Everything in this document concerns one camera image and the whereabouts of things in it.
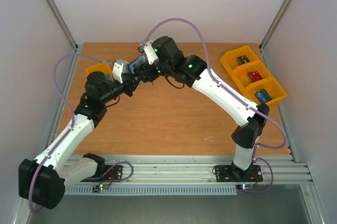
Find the black credit card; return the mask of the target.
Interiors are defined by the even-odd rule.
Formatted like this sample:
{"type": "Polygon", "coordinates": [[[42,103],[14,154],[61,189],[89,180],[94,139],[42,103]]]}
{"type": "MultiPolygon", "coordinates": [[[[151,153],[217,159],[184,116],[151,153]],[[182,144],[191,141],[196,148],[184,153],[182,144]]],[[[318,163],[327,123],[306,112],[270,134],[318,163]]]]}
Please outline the black credit card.
{"type": "Polygon", "coordinates": [[[243,55],[243,56],[238,56],[236,58],[237,62],[239,63],[239,65],[243,65],[243,64],[246,64],[246,63],[250,63],[250,60],[249,58],[246,56],[246,55],[243,55]]]}

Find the teal credit card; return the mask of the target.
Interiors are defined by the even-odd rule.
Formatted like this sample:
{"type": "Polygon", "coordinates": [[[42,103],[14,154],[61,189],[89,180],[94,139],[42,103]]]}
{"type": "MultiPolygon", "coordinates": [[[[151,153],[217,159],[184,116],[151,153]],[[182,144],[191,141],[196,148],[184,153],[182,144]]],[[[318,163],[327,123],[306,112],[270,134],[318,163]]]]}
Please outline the teal credit card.
{"type": "Polygon", "coordinates": [[[114,81],[112,75],[110,75],[110,74],[105,74],[105,78],[109,81],[114,81]]]}

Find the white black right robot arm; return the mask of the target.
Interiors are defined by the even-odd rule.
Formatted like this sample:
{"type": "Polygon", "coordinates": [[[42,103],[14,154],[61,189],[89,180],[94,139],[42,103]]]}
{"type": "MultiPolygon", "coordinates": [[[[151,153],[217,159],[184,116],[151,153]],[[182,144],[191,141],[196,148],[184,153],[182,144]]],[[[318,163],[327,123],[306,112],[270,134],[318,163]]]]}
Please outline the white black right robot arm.
{"type": "Polygon", "coordinates": [[[159,76],[172,77],[210,98],[237,123],[231,137],[236,144],[234,159],[228,174],[234,181],[244,181],[253,168],[253,154],[264,126],[269,107],[257,105],[223,82],[207,63],[197,55],[184,56],[175,41],[163,36],[139,46],[147,61],[137,70],[144,82],[159,76]]]}

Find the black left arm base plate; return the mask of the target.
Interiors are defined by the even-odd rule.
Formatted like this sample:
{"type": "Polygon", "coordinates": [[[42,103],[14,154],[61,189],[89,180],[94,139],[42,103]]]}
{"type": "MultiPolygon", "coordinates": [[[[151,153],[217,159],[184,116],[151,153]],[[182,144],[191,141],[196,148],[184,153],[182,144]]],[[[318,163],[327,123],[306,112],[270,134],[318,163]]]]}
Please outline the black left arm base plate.
{"type": "Polygon", "coordinates": [[[107,174],[102,177],[90,177],[88,179],[84,179],[81,182],[104,182],[111,181],[112,178],[114,180],[121,180],[123,175],[123,166],[117,165],[114,168],[110,169],[111,165],[105,165],[104,172],[107,171],[107,174]]]}

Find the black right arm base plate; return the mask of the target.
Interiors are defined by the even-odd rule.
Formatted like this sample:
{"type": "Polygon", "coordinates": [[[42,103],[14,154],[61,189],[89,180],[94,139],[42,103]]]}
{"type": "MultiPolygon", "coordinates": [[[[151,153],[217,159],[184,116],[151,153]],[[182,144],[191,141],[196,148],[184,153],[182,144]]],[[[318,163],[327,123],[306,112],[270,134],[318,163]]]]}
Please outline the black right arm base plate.
{"type": "Polygon", "coordinates": [[[259,165],[250,165],[245,171],[234,165],[216,165],[212,169],[217,182],[262,182],[263,176],[259,165]]]}

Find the blue credit card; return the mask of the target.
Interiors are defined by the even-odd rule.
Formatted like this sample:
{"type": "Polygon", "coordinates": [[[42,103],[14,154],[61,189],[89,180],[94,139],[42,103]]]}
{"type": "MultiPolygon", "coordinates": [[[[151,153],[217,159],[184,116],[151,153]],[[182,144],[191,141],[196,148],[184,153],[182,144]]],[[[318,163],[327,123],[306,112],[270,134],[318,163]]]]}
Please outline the blue credit card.
{"type": "Polygon", "coordinates": [[[256,98],[260,103],[267,103],[272,100],[271,96],[267,93],[265,89],[261,89],[255,93],[256,98]]]}

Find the blue leather card holder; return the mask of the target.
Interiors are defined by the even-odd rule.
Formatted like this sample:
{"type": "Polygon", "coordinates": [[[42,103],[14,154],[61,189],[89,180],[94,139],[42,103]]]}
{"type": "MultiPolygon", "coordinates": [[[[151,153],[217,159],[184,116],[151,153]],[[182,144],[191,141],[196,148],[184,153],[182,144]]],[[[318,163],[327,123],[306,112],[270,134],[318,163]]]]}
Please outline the blue leather card holder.
{"type": "Polygon", "coordinates": [[[136,86],[141,83],[140,67],[147,62],[147,58],[144,54],[138,56],[134,61],[128,65],[128,76],[133,78],[136,86]]]}

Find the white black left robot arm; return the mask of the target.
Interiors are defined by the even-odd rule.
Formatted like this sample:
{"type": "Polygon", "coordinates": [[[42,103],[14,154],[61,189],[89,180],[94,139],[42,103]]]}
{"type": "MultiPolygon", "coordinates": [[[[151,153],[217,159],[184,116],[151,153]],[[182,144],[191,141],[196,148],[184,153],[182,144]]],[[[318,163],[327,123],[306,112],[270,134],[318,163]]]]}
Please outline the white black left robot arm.
{"type": "Polygon", "coordinates": [[[121,94],[132,96],[135,75],[123,73],[121,81],[110,81],[100,71],[87,76],[85,92],[67,127],[34,160],[24,159],[18,167],[18,194],[30,204],[53,209],[65,190],[82,181],[102,181],[108,169],[104,158],[87,153],[66,166],[74,150],[101,122],[106,104],[121,94]]]}

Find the red credit card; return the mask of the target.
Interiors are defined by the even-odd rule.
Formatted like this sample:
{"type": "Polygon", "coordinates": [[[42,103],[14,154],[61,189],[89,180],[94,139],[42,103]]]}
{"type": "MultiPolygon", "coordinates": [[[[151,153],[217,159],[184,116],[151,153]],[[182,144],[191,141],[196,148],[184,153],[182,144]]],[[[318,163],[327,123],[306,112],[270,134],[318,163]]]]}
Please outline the red credit card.
{"type": "Polygon", "coordinates": [[[251,81],[251,83],[260,81],[263,79],[263,77],[260,75],[260,73],[258,71],[254,71],[254,72],[248,72],[248,77],[251,81]]]}

